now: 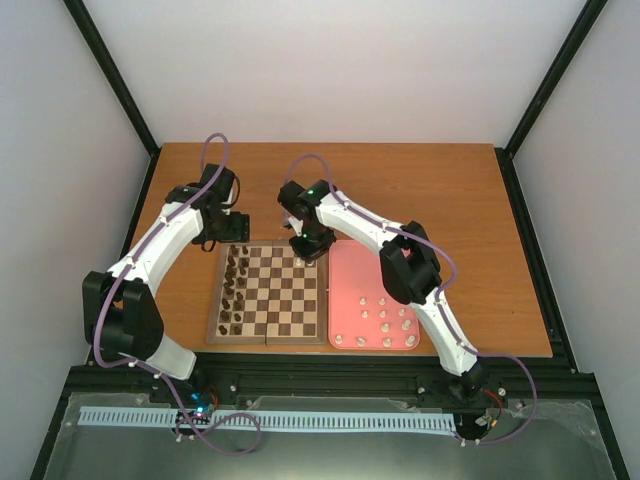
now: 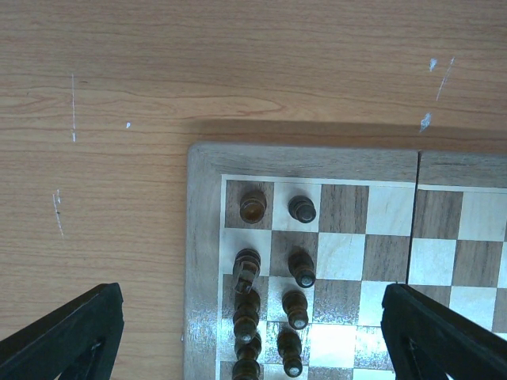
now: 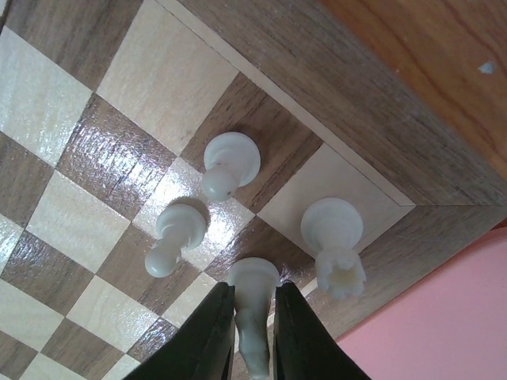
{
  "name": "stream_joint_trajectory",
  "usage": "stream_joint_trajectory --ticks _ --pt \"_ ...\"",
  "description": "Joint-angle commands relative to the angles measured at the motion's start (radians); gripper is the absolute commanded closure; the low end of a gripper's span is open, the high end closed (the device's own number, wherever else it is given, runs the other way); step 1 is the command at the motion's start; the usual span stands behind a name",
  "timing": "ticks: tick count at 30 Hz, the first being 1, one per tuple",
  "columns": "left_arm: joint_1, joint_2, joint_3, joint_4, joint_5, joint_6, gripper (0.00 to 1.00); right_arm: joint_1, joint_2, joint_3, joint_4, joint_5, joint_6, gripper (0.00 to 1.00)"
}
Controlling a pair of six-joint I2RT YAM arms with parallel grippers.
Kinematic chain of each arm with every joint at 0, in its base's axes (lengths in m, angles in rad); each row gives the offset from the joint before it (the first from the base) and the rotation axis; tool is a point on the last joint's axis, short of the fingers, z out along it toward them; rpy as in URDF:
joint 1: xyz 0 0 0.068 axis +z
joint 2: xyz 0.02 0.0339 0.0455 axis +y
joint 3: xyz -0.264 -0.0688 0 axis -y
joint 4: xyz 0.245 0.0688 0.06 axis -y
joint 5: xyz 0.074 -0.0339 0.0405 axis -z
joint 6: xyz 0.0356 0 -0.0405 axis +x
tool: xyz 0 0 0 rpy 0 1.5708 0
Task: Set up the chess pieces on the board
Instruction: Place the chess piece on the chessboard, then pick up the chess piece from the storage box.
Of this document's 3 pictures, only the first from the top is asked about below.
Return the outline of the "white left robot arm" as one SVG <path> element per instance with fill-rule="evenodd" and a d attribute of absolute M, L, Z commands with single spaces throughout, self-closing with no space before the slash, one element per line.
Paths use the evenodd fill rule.
<path fill-rule="evenodd" d="M 189 245 L 209 252 L 219 243 L 246 243 L 250 216 L 233 211 L 212 190 L 177 187 L 166 197 L 149 230 L 126 255 L 82 283 L 84 328 L 96 361 L 104 368 L 144 366 L 173 378 L 186 402 L 201 400 L 208 378 L 195 369 L 196 355 L 165 331 L 157 291 Z"/>

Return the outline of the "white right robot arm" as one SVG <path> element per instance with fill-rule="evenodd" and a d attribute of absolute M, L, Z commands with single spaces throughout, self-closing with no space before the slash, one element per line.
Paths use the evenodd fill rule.
<path fill-rule="evenodd" d="M 301 259 L 316 260 L 327 253 L 337 231 L 376 254 L 387 294 L 413 310 L 436 348 L 449 376 L 450 395 L 463 403 L 480 393 L 487 370 L 449 306 L 438 249 L 421 224 L 379 216 L 326 180 L 309 188 L 289 181 L 280 188 L 277 202 L 285 211 L 287 226 L 295 232 L 289 243 Z"/>

